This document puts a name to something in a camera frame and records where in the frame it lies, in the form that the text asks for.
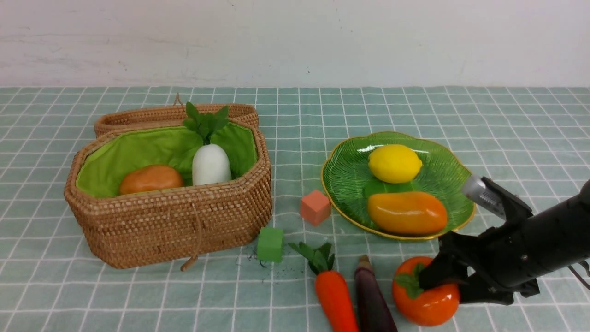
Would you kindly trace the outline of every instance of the green plate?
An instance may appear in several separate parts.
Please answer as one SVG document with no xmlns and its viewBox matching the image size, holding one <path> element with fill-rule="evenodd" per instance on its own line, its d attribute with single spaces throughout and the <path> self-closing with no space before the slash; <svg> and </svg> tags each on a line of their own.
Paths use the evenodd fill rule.
<svg viewBox="0 0 590 332">
<path fill-rule="evenodd" d="M 423 166 L 414 180 L 389 184 L 375 178 L 368 156 L 385 144 L 403 144 L 413 149 Z M 471 172 L 446 147 L 399 132 L 376 132 L 349 138 L 340 143 L 322 167 L 322 186 L 334 208 L 348 221 L 368 232 L 398 240 L 429 240 L 465 226 L 474 216 L 476 205 L 461 192 Z M 375 193 L 426 191 L 439 199 L 448 213 L 447 227 L 438 234 L 409 237 L 388 233 L 371 221 L 366 211 L 367 197 Z"/>
</svg>

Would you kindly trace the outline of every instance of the eggplant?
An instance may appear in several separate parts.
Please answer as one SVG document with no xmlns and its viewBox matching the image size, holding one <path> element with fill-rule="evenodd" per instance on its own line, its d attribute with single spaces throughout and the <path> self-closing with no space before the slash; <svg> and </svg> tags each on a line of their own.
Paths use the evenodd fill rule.
<svg viewBox="0 0 590 332">
<path fill-rule="evenodd" d="M 398 332 L 367 255 L 356 266 L 355 290 L 361 332 Z"/>
</svg>

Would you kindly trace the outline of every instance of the foam block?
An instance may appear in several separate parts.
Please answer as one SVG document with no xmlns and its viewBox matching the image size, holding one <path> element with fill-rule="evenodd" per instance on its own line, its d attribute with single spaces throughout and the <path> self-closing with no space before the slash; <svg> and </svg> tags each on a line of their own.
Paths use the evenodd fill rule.
<svg viewBox="0 0 590 332">
<path fill-rule="evenodd" d="M 314 226 L 326 220 L 331 212 L 330 200 L 319 190 L 314 190 L 301 199 L 299 213 Z"/>
<path fill-rule="evenodd" d="M 277 263 L 283 260 L 283 233 L 280 228 L 260 229 L 256 251 L 258 260 Z"/>
</svg>

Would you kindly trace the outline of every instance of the lemon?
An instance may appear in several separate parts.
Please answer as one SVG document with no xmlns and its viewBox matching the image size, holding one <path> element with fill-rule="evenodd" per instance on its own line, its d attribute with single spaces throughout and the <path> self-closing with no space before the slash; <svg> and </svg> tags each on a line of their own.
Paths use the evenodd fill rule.
<svg viewBox="0 0 590 332">
<path fill-rule="evenodd" d="M 379 180 L 387 183 L 412 181 L 422 168 L 416 152 L 402 144 L 388 144 L 369 154 L 369 169 Z"/>
</svg>

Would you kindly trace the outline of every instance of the green cube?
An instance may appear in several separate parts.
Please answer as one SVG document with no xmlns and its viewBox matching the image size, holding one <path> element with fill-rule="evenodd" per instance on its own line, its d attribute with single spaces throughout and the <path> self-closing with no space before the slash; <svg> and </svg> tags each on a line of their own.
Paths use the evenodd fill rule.
<svg viewBox="0 0 590 332">
<path fill-rule="evenodd" d="M 281 262 L 283 260 L 283 230 L 262 227 L 258 235 L 256 252 L 260 261 Z"/>
</svg>

